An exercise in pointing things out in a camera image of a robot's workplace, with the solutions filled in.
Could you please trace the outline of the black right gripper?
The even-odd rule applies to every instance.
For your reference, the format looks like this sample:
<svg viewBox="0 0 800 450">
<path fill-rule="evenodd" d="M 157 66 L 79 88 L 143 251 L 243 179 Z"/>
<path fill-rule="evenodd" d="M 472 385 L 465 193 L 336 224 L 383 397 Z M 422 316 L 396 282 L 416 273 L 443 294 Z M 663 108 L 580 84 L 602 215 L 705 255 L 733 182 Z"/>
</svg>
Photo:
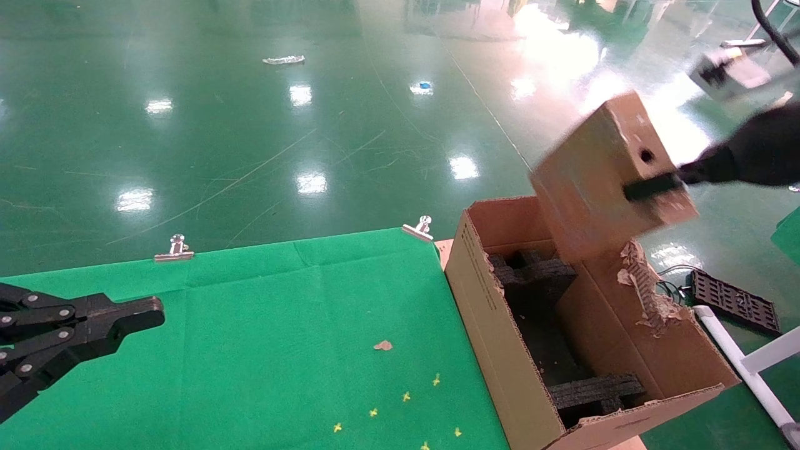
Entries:
<svg viewBox="0 0 800 450">
<path fill-rule="evenodd" d="M 740 181 L 793 185 L 799 181 L 799 106 L 789 103 L 750 117 L 726 140 L 675 171 L 625 185 L 629 202 L 645 201 L 682 185 Z"/>
</svg>

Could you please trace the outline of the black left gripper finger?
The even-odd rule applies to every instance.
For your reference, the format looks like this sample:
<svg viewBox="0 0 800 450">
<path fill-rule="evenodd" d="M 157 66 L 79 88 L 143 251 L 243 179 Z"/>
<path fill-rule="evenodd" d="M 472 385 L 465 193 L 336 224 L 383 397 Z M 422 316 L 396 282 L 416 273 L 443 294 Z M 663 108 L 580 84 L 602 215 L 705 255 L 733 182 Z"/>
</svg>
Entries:
<svg viewBox="0 0 800 450">
<path fill-rule="evenodd" d="M 8 421 L 38 394 L 92 359 L 112 355 L 132 333 L 156 328 L 158 322 L 79 322 L 2 346 L 1 419 Z"/>
<path fill-rule="evenodd" d="M 88 324 L 100 336 L 120 329 L 124 336 L 165 323 L 163 303 L 151 296 L 112 302 L 104 293 L 65 299 L 3 284 L 2 339 L 28 339 L 48 331 Z"/>
</svg>

